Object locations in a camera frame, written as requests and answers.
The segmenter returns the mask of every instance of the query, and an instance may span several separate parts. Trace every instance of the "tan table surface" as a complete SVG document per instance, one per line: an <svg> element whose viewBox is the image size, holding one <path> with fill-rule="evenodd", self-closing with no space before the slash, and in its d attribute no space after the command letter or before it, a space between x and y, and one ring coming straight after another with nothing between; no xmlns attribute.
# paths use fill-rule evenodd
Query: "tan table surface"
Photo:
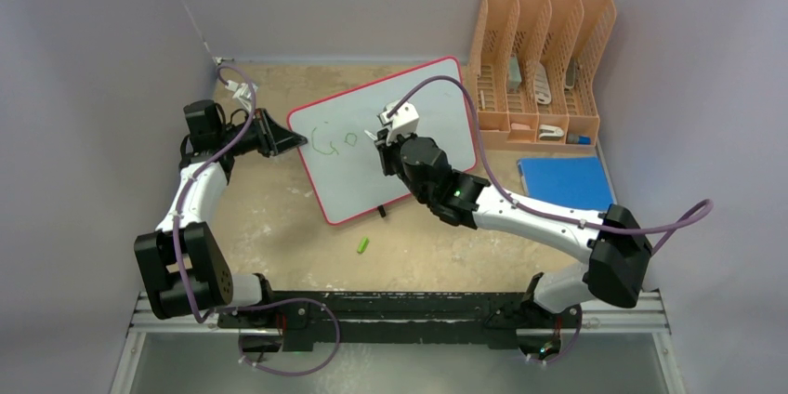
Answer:
<svg viewBox="0 0 788 394"><path fill-rule="evenodd" d="M260 85L257 106L282 125L295 107L407 69L242 67ZM231 75L227 71L227 77L239 79ZM228 116L237 108L230 96L217 87L216 101ZM550 155L559 154L490 151L489 159L501 183L522 193L516 160ZM480 163L472 172L486 176ZM297 152L269 159L249 153L236 159L211 229L233 272L262 272L274 290L524 291L534 273L573 262L518 236L451 227L413 198L387 211L385 218L373 214L330 226ZM356 248L364 236L369 246L359 255Z"/></svg>

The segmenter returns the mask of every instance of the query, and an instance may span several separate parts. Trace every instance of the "gray object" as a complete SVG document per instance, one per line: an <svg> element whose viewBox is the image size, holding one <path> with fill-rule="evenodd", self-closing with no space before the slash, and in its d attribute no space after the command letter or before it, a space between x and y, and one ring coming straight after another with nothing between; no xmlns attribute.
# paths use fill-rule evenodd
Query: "gray object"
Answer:
<svg viewBox="0 0 788 394"><path fill-rule="evenodd" d="M287 123L309 139L298 151L328 223L344 222L410 194L399 179L383 176L377 150L364 130L376 133L384 106L435 75L460 79L459 63L440 59L290 112ZM434 138L454 168L473 167L476 153L460 89L448 82L431 83L411 102L420 117L419 135Z"/></svg>
<svg viewBox="0 0 788 394"><path fill-rule="evenodd" d="M574 58L569 60L569 67L567 67L566 80L564 81L564 88L567 90L574 89L574 82L577 79L577 61Z"/></svg>

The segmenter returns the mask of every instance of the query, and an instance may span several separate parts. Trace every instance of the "white object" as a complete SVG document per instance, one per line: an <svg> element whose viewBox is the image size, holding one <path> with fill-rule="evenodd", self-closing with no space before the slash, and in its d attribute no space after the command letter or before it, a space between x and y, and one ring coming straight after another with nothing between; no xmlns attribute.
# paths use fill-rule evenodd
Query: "white object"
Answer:
<svg viewBox="0 0 788 394"><path fill-rule="evenodd" d="M180 192L183 191L184 185L191 178L194 171L197 170L202 163L190 164L189 166L180 170L180 185L177 188L177 193L173 199L167 216L159 222L156 227L157 231L165 233L172 231L173 216L176 214L175 205ZM184 228L191 223L196 222L210 222L214 213L217 210L219 197L221 197L224 189L227 188L227 178L224 175L224 170L220 164L210 164L207 168L197 177L197 181L191 184L189 194L186 195L186 200L183 204L181 212L180 227Z"/></svg>
<svg viewBox="0 0 788 394"><path fill-rule="evenodd" d="M230 308L252 306L263 300L263 288L257 275L232 275L232 301Z"/></svg>
<svg viewBox="0 0 788 394"><path fill-rule="evenodd" d="M550 92L550 84L547 82L547 69L539 61L536 62L533 92L536 94L536 102L539 104L550 104L553 101L553 93Z"/></svg>
<svg viewBox="0 0 788 394"><path fill-rule="evenodd" d="M598 219L599 211L570 209L509 192L516 201L535 210L565 217ZM591 249L587 247L588 240L596 239L599 234L597 230L580 229L576 225L545 219L517 207L513 208L492 186L481 191L476 203L479 209L473 213L473 220L480 229L516 234L549 245L581 262L587 262L591 256Z"/></svg>
<svg viewBox="0 0 788 394"><path fill-rule="evenodd" d="M328 223L344 222L410 195L397 178L383 175L380 155L371 142L349 143L354 143L354 136L363 140L364 129L380 123L377 115L387 104L435 75L459 80L457 60L439 59L290 112L290 128L309 140L298 153ZM409 102L418 107L419 136L434 138L458 170L476 164L465 99L457 86L436 81Z"/></svg>
<svg viewBox="0 0 788 394"><path fill-rule="evenodd" d="M416 132L418 127L418 112L416 112L416 107L410 102L403 104L390 117L388 116L388 113L399 103L399 100L390 102L377 115L380 124L388 129L388 136L386 136L387 145L394 142L397 136L408 138L412 133Z"/></svg>
<svg viewBox="0 0 788 394"><path fill-rule="evenodd" d="M558 271L549 271L542 276L533 291L533 301L553 313L562 312L569 306L597 299L583 282L588 264L576 262Z"/></svg>
<svg viewBox="0 0 788 394"><path fill-rule="evenodd" d="M512 192L509 194L521 204L552 215L582 220L598 219L600 213L536 201ZM553 313L559 313L569 306L595 299L583 282L583 275L588 271L588 260L591 257L588 241L598 238L598 230L583 229L574 224L526 213L507 201L495 187L482 190L476 204L479 209L473 213L473 221L479 229L515 234L551 246L577 259L578 263L566 269L545 273L534 291L536 304Z"/></svg>
<svg viewBox="0 0 788 394"><path fill-rule="evenodd" d="M564 130L558 126L539 125L540 140L561 140L564 137Z"/></svg>
<svg viewBox="0 0 788 394"><path fill-rule="evenodd" d="M259 87L254 83L252 83L252 86L255 92L257 92ZM247 83L238 84L232 80L227 80L227 85L225 85L224 88L230 92L234 92L232 94L232 99L238 101L247 112L252 113L254 111L252 107L252 92L249 91L249 85Z"/></svg>

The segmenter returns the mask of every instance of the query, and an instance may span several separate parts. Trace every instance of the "blue notebook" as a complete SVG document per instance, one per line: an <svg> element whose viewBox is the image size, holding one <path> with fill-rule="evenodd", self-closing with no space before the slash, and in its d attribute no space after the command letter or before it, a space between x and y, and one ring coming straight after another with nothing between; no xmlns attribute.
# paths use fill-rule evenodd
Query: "blue notebook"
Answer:
<svg viewBox="0 0 788 394"><path fill-rule="evenodd" d="M533 199L582 210L605 211L611 187L597 157L520 159L523 189Z"/></svg>

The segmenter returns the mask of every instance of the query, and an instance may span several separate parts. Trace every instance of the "black bracket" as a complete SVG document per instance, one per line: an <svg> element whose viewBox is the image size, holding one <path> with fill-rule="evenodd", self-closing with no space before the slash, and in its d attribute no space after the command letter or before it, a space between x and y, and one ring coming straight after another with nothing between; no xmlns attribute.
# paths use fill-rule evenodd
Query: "black bracket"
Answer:
<svg viewBox="0 0 788 394"><path fill-rule="evenodd" d="M307 138L277 124L265 109L255 110L263 131L259 152L266 157L279 155L307 144Z"/></svg>
<svg viewBox="0 0 788 394"><path fill-rule="evenodd" d="M558 316L524 303L524 296L523 293L274 292L275 301L305 297L325 304L339 319L343 343L470 343L538 354L546 343L554 341L553 334L519 336L517 330L552 331ZM314 343L334 342L334 324L318 306L305 302L285 304L272 313L273 316L247 315L243 311L222 314L218 327L275 328L275 315L279 314L287 324L283 351L310 351ZM565 327L577 324L570 309L559 316Z"/></svg>
<svg viewBox="0 0 788 394"><path fill-rule="evenodd" d="M602 220L603 225L619 229L639 229L632 213L616 204L611 204ZM630 309L637 304L643 279L651 260L651 243L645 235L623 235L600 231L595 241L589 241L592 249L588 261L588 272L583 282L588 284L591 294L600 300Z"/></svg>

